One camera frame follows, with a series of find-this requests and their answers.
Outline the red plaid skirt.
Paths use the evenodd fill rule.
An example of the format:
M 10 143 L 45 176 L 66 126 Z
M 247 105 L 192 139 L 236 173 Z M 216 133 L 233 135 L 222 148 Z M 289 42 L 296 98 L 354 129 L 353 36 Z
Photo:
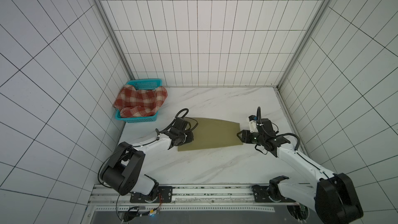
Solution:
M 125 85 L 113 107 L 121 118 L 150 117 L 159 111 L 167 97 L 167 90 L 162 86 L 154 90 L 136 90 L 132 85 Z

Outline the aluminium corner post left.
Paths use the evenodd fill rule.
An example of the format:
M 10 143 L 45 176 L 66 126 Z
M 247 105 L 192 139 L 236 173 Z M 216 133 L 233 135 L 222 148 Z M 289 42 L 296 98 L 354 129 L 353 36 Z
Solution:
M 126 57 L 125 57 L 125 55 L 124 55 L 124 53 L 123 53 L 123 51 L 121 49 L 120 43 L 117 40 L 115 32 L 112 29 L 112 25 L 111 25 L 111 23 L 109 21 L 109 18 L 107 16 L 106 12 L 105 12 L 105 9 L 104 9 L 103 5 L 101 3 L 101 0 L 94 0 L 94 2 L 95 2 L 96 7 L 98 8 L 99 15 L 100 15 L 100 17 L 101 17 L 101 19 L 102 19 L 102 21 L 103 21 L 103 23 L 105 25 L 105 29 L 106 29 L 107 33 L 109 34 L 109 37 L 110 37 L 110 39 L 112 41 L 112 44 L 115 46 L 115 48 L 117 50 L 118 57 L 121 59 L 121 61 L 123 63 L 123 67 L 126 70 L 126 72 L 128 73 L 128 78 L 130 80 L 134 80 L 135 77 L 134 77 L 134 75 L 132 73 L 132 70 L 130 69 L 129 64 L 127 62 L 127 59 L 126 59 Z

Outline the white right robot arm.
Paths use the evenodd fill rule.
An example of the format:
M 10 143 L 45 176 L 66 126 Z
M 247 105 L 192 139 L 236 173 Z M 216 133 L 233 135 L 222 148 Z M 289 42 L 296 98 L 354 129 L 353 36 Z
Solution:
M 304 177 L 309 185 L 293 182 L 288 176 L 271 179 L 268 186 L 258 192 L 254 190 L 256 202 L 267 198 L 279 203 L 293 200 L 315 211 L 325 224 L 349 224 L 364 216 L 356 189 L 349 176 L 334 173 L 299 151 L 301 139 L 294 133 L 280 134 L 273 123 L 262 118 L 261 110 L 248 117 L 249 130 L 242 130 L 237 137 L 244 144 L 262 146 L 263 155 L 272 154 Z

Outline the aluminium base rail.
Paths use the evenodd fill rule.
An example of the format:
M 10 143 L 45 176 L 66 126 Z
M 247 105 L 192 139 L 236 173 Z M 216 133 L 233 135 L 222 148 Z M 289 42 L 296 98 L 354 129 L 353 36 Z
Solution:
M 271 200 L 267 184 L 188 184 L 161 185 L 158 196 L 150 200 L 132 192 L 125 196 L 103 186 L 95 186 L 89 198 L 94 210 L 126 212 L 132 208 L 146 212 L 159 211 L 259 211 L 273 212 L 277 206 L 287 206 L 294 212 L 308 208 L 291 199 Z

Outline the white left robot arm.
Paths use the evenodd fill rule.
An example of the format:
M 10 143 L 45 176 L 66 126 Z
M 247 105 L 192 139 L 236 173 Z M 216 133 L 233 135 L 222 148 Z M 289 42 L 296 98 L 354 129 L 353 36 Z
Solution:
M 150 200 L 157 198 L 159 183 L 143 172 L 146 158 L 173 147 L 191 143 L 198 121 L 176 117 L 165 129 L 155 129 L 156 137 L 138 144 L 121 142 L 101 165 L 97 174 L 100 184 L 115 190 L 119 195 L 138 193 Z

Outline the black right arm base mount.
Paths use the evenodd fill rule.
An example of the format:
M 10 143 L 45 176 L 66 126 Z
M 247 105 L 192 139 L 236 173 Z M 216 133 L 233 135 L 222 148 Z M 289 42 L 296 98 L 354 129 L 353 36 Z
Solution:
M 251 187 L 256 203 L 294 203 L 295 201 L 281 195 L 278 184 L 287 180 L 287 176 L 279 176 L 269 181 L 267 186 L 253 185 Z

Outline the teal plastic basket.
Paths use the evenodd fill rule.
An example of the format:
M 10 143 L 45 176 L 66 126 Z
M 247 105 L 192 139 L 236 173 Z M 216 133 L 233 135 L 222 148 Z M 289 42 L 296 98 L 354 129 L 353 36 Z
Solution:
M 113 104 L 115 119 L 126 123 L 156 121 L 167 98 L 161 79 L 131 80 L 120 90 Z

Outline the olive green skirt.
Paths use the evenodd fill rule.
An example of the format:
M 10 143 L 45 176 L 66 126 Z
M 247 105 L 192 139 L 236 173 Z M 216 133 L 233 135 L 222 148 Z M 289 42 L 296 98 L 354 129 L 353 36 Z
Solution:
M 240 125 L 236 122 L 198 118 L 198 126 L 193 130 L 193 141 L 178 146 L 178 151 L 192 151 L 202 149 L 213 149 L 230 146 L 240 146 L 243 143 L 237 137 Z

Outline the aluminium corner post right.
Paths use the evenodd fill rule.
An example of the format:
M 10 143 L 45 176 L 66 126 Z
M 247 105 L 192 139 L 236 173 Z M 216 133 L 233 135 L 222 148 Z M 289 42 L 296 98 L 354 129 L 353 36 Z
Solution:
M 317 25 L 319 24 L 321 18 L 323 17 L 326 8 L 330 4 L 331 0 L 322 0 L 319 8 L 317 9 L 316 13 L 314 14 L 314 17 L 312 18 L 312 21 L 310 22 L 307 30 L 305 31 L 303 37 L 300 39 L 300 42 L 297 46 L 296 51 L 293 54 L 292 59 L 290 60 L 286 70 L 283 72 L 283 76 L 281 77 L 278 85 L 275 86 L 277 90 L 279 90 L 284 82 L 286 81 L 289 73 L 292 71 L 292 68 L 294 64 L 297 62 L 299 59 L 301 53 L 303 52 L 306 44 L 309 42 L 309 39 L 312 37 Z

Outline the aluminium corner post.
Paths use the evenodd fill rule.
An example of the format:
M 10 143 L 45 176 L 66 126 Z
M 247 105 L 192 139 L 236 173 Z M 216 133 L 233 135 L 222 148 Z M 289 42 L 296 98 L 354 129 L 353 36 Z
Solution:
M 127 59 L 126 59 L 126 57 L 125 57 L 125 55 L 124 55 L 124 53 L 123 53 L 123 51 L 121 49 L 120 43 L 117 40 L 115 32 L 112 29 L 112 25 L 111 25 L 111 23 L 109 21 L 109 18 L 107 16 L 106 12 L 105 12 L 105 9 L 104 9 L 103 5 L 101 3 L 101 0 L 94 0 L 94 2 L 95 2 L 96 7 L 98 8 L 99 15 L 100 15 L 100 17 L 101 17 L 101 19 L 102 19 L 102 21 L 103 21 L 103 23 L 105 25 L 105 29 L 106 29 L 107 33 L 109 34 L 109 37 L 110 37 L 110 39 L 112 41 L 112 44 L 115 46 L 115 48 L 117 50 L 118 57 L 121 59 L 121 61 L 123 63 L 123 67 L 126 70 L 126 72 L 128 73 L 128 78 L 130 80 L 134 80 L 135 77 L 134 77 L 134 75 L 132 73 L 132 70 L 130 69 L 129 64 L 127 62 Z
M 296 51 L 293 54 L 292 59 L 290 60 L 286 70 L 283 72 L 283 76 L 281 77 L 278 85 L 275 86 L 277 90 L 279 90 L 284 82 L 286 81 L 289 73 L 292 71 L 292 68 L 294 64 L 297 62 L 299 59 L 301 53 L 303 52 L 306 44 L 309 42 L 309 39 L 312 37 L 317 25 L 319 24 L 321 18 L 323 17 L 326 8 L 330 4 L 331 0 L 322 0 L 319 8 L 317 9 L 316 13 L 314 14 L 314 17 L 312 18 L 312 21 L 310 22 L 307 30 L 305 31 L 303 37 L 300 39 L 300 42 L 297 46 Z

